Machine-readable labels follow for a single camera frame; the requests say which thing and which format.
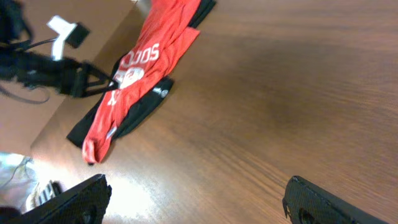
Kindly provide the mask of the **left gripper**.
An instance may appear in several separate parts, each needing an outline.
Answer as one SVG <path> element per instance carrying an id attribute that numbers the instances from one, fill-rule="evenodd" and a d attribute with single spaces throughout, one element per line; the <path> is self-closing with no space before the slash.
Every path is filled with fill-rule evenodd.
<path id="1" fill-rule="evenodd" d="M 91 95 L 89 87 L 106 83 L 111 89 L 118 89 L 118 82 L 107 73 L 71 58 L 55 61 L 44 55 L 21 53 L 18 70 L 18 81 L 25 86 L 54 87 L 60 94 L 74 98 L 88 97 Z"/>

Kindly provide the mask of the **red soccer t-shirt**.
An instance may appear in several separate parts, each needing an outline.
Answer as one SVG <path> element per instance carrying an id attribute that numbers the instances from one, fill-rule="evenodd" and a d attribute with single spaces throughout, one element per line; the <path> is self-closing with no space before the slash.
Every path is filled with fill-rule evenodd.
<path id="1" fill-rule="evenodd" d="M 107 92 L 82 145 L 87 163 L 100 163 L 130 107 L 176 66 L 199 35 L 189 22 L 200 0 L 155 0 L 139 38 L 119 63 L 115 74 L 119 87 Z"/>

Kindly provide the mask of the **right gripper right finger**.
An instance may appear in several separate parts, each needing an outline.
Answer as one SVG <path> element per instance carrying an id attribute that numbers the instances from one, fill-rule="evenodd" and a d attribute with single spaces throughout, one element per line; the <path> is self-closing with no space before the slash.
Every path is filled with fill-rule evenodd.
<path id="1" fill-rule="evenodd" d="M 387 224 L 298 175 L 288 181 L 282 206 L 293 224 Z"/>

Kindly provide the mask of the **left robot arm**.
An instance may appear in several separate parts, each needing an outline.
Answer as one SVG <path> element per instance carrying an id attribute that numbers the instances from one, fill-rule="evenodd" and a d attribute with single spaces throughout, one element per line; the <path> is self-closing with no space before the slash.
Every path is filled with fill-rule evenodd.
<path id="1" fill-rule="evenodd" d="M 22 5 L 1 0 L 1 80 L 25 87 L 47 86 L 62 95 L 85 98 L 116 90 L 119 84 L 89 62 L 63 56 L 65 45 L 79 48 L 90 30 L 53 16 L 47 25 L 58 36 L 34 44 L 34 33 L 24 19 Z"/>

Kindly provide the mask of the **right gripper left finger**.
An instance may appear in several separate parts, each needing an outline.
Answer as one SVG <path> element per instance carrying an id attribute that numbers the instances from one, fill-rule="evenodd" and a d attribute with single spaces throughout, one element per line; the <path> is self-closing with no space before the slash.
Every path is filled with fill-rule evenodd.
<path id="1" fill-rule="evenodd" d="M 9 219 L 9 224 L 102 224 L 112 194 L 104 174 L 96 174 L 44 204 Z"/>

